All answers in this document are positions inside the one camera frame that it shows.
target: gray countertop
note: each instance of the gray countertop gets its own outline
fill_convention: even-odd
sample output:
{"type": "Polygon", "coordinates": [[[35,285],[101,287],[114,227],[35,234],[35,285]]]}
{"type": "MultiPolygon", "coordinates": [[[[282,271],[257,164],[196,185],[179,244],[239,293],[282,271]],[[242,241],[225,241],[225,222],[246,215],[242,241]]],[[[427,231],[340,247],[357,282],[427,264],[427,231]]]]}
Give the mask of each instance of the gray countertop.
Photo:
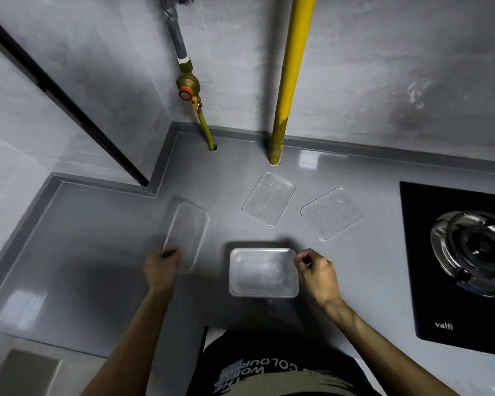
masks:
{"type": "Polygon", "coordinates": [[[155,359],[159,390],[185,391],[205,325],[282,328],[326,339],[357,356],[303,290],[296,299],[232,297],[229,252],[240,246],[317,250],[335,264],[348,303],[403,352],[440,378],[495,387],[495,355],[416,337],[399,190],[403,180],[495,193],[495,174],[295,147],[284,147],[281,165],[271,167],[259,143],[230,138],[217,138],[216,143],[218,150],[209,152],[200,136],[179,133],[155,199],[63,183],[0,288],[0,328],[73,350],[109,354],[144,289],[142,259],[165,236],[177,200],[186,199],[202,207],[210,223],[193,273],[177,282],[160,335],[155,359]],[[242,211],[266,171],[296,186],[273,227],[242,211]],[[350,194],[363,218],[322,241],[300,210],[336,187],[350,194]],[[105,293],[113,283],[117,289],[105,293]],[[19,290],[45,297],[28,324],[11,323],[3,313],[19,290]],[[90,305],[89,298],[97,303],[90,305]],[[110,307],[114,300],[117,309],[110,307]]]}

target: stove burner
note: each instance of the stove burner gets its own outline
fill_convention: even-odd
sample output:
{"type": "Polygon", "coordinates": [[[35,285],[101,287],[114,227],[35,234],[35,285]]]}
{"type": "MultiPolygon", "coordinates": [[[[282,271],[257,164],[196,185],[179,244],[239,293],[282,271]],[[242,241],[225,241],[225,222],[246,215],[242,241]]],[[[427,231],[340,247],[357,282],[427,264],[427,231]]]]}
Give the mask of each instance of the stove burner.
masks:
{"type": "Polygon", "coordinates": [[[495,297],[495,215],[453,211],[431,228],[431,245],[442,268],[458,286],[495,297]]]}

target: gray wall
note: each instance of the gray wall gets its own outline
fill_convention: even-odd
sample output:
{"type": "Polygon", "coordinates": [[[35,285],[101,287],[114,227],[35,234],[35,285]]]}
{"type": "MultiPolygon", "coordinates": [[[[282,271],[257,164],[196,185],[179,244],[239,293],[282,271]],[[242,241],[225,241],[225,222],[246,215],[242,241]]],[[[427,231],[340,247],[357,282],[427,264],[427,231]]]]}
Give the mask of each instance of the gray wall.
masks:
{"type": "MultiPolygon", "coordinates": [[[[210,124],[271,129],[290,3],[178,7],[210,124]]],[[[173,119],[192,120],[155,3],[121,5],[173,119]]],[[[317,0],[302,63],[289,134],[495,160],[495,0],[317,0]]]]}
{"type": "MultiPolygon", "coordinates": [[[[178,7],[210,124],[271,128],[290,3],[178,7]]],[[[0,0],[0,22],[144,171],[194,119],[157,0],[0,0]]],[[[317,0],[302,63],[289,134],[495,160],[495,0],[317,0]]]]}
{"type": "Polygon", "coordinates": [[[0,24],[150,178],[171,120],[118,4],[0,0],[0,24]]]}
{"type": "Polygon", "coordinates": [[[50,171],[0,140],[0,250],[50,171]]]}
{"type": "Polygon", "coordinates": [[[136,184],[2,53],[0,139],[54,172],[136,184]]]}

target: plastic container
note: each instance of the plastic container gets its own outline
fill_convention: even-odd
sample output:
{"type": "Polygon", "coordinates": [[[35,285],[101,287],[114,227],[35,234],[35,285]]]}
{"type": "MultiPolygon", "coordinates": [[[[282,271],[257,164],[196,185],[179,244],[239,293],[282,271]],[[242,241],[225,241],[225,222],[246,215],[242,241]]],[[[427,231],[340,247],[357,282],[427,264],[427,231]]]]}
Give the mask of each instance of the plastic container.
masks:
{"type": "Polygon", "coordinates": [[[301,209],[310,229],[326,240],[363,217],[363,212],[342,188],[332,190],[301,209]]]}
{"type": "Polygon", "coordinates": [[[294,298],[299,275],[291,249],[234,249],[229,259],[229,292],[237,297],[294,298]]]}
{"type": "Polygon", "coordinates": [[[178,273],[190,273],[193,270],[208,223],[209,216],[197,205],[181,202],[176,207],[164,248],[181,249],[178,273]]]}
{"type": "Polygon", "coordinates": [[[295,191],[295,185],[266,172],[247,198],[242,209],[263,223],[274,226],[295,191]]]}

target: hand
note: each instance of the hand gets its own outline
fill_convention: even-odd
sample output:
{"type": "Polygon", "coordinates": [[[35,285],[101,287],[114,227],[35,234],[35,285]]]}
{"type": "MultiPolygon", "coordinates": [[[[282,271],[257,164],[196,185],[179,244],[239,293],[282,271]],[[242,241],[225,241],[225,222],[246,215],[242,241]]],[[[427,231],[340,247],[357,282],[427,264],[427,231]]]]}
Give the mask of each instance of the hand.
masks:
{"type": "Polygon", "coordinates": [[[147,256],[143,271],[150,291],[172,293],[181,254],[179,249],[157,247],[147,256]]]}
{"type": "Polygon", "coordinates": [[[346,305],[339,293],[334,264],[312,249],[298,252],[293,262],[303,276],[308,292],[325,313],[328,313],[328,308],[346,305]],[[311,260],[310,267],[304,263],[304,259],[308,258],[311,260]]]}

